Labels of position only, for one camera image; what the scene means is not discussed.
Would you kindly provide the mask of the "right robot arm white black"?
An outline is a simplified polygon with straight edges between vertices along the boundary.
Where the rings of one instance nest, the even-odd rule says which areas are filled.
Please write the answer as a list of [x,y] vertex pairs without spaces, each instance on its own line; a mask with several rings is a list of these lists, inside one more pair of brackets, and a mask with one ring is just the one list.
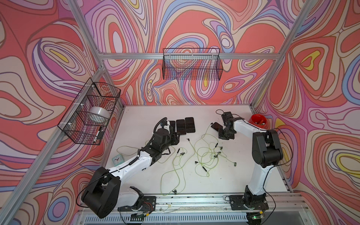
[[278,133],[273,129],[259,128],[242,117],[233,117],[231,112],[223,112],[221,118],[224,125],[218,130],[220,139],[234,139],[239,132],[252,139],[251,153],[256,165],[242,200],[246,208],[254,209],[257,203],[266,200],[267,178],[283,159]]

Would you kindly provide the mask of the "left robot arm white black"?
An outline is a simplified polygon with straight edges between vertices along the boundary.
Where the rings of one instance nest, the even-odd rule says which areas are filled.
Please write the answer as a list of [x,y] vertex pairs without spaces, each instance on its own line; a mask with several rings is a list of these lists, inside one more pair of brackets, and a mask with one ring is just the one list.
[[179,141],[180,134],[166,117],[162,118],[155,125],[150,141],[137,151],[136,156],[110,169],[98,168],[88,186],[78,194],[78,198],[99,218],[105,218],[115,208],[144,211],[144,206],[149,205],[144,201],[144,194],[134,186],[121,192],[121,186],[137,173],[158,162],[165,155],[165,150],[177,145]]

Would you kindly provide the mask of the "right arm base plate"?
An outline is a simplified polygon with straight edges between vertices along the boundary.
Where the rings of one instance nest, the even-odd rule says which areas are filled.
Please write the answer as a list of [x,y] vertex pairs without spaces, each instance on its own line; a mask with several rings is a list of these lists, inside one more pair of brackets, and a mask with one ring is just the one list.
[[266,194],[254,196],[251,193],[245,193],[244,195],[230,195],[228,199],[233,211],[266,211],[269,209]]

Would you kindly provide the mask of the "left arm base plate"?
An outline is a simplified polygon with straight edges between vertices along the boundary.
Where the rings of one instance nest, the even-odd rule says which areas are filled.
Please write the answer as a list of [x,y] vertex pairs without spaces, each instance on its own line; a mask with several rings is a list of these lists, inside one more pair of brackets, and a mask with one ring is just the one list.
[[156,200],[156,196],[139,197],[133,205],[118,207],[117,210],[119,212],[151,213],[156,209]]

